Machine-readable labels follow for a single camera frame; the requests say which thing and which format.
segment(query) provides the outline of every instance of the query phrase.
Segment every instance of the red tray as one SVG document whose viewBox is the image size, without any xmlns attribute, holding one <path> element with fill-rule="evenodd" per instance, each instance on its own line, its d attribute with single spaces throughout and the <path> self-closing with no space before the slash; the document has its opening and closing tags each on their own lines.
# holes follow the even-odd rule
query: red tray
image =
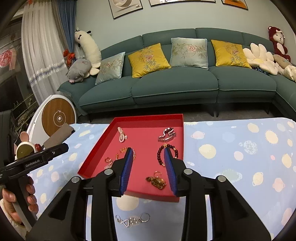
<svg viewBox="0 0 296 241">
<path fill-rule="evenodd" d="M 119 142 L 117 130 L 119 126 L 128 136 L 123 143 Z M 157 201 L 178 202 L 179 198 L 174 196 L 170 189 L 166 168 L 159 165 L 157 160 L 157 151 L 164 144 L 158 142 L 158 137 L 163 134 L 163 130 L 167 127 L 173 127 L 176 133 L 176 137 L 168 144 L 176 147 L 179 153 L 178 159 L 182 160 L 184 153 L 182 114 L 117 117 L 114 118 L 95 144 L 78 174 L 84 178 L 95 177 L 107 165 L 104 161 L 106 157 L 115 160 L 118 153 L 119 159 L 123 158 L 125 153 L 120 153 L 119 150 L 124 147 L 131 147 L 136 152 L 136 158 L 133 161 L 125 194 Z M 163 153 L 164 151 L 161 153 L 162 161 L 164 161 Z M 161 178 L 167 183 L 163 190 L 159 190 L 146 181 L 146 177 L 153 176 L 155 171 L 162 172 Z"/>
</svg>

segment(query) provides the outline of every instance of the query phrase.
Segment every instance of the blue curtain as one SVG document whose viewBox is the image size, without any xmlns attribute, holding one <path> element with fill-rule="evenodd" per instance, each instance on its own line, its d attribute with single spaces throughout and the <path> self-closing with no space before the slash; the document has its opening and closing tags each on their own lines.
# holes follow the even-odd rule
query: blue curtain
<svg viewBox="0 0 296 241">
<path fill-rule="evenodd" d="M 74 52 L 76 0 L 57 0 L 59 15 L 70 53 Z"/>
</svg>

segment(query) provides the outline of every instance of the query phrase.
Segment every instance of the green sofa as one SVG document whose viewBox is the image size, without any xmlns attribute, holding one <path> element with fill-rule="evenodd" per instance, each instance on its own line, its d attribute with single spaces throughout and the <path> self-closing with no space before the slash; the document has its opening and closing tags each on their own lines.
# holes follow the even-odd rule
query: green sofa
<svg viewBox="0 0 296 241">
<path fill-rule="evenodd" d="M 209 70 L 196 67 L 173 67 L 132 78 L 128 55 L 144 47 L 160 43 L 168 62 L 171 38 L 206 38 Z M 215 104 L 233 102 L 266 102 L 287 117 L 296 120 L 296 83 L 282 75 L 267 76 L 259 71 L 235 67 L 216 67 L 212 39 L 241 44 L 263 44 L 274 52 L 271 41 L 248 33 L 219 28 L 185 28 L 137 36 L 101 51 L 102 59 L 126 52 L 122 78 L 95 86 L 96 76 L 81 83 L 63 83 L 59 91 L 66 94 L 83 115 L 88 113 L 133 108 L 183 104 Z"/>
</svg>

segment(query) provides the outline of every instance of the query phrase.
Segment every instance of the human hand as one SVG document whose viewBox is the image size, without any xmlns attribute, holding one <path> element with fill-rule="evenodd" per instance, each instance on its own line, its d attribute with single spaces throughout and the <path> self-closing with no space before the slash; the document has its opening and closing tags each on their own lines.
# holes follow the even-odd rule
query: human hand
<svg viewBox="0 0 296 241">
<path fill-rule="evenodd" d="M 34 188 L 33 184 L 34 184 L 33 179 L 31 177 L 28 177 L 28 184 L 26 185 L 26 190 L 30 194 L 27 197 L 27 201 L 30 204 L 28 206 L 28 209 L 32 213 L 38 213 L 39 208 L 38 208 L 38 205 L 37 205 L 37 199 L 34 196 L 35 188 Z M 12 217 L 12 219 L 15 222 L 21 224 L 22 221 L 20 219 L 20 216 L 15 211 L 15 208 L 12 205 L 12 203 L 16 202 L 16 196 L 14 195 L 14 193 L 11 192 L 11 191 L 8 191 L 6 188 L 3 188 L 2 189 L 2 196 L 3 196 L 4 206 L 5 206 L 5 209 L 8 212 L 8 214 Z"/>
</svg>

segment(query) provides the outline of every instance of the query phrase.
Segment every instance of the framed picture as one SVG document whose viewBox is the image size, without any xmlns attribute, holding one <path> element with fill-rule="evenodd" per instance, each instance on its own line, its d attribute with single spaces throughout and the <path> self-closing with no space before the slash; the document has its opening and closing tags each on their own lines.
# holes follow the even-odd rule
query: framed picture
<svg viewBox="0 0 296 241">
<path fill-rule="evenodd" d="M 216 0 L 149 0 L 151 6 L 174 2 L 216 2 Z"/>
<path fill-rule="evenodd" d="M 143 9 L 141 0 L 109 0 L 113 19 Z"/>
<path fill-rule="evenodd" d="M 221 0 L 223 4 L 249 10 L 245 0 Z"/>
</svg>

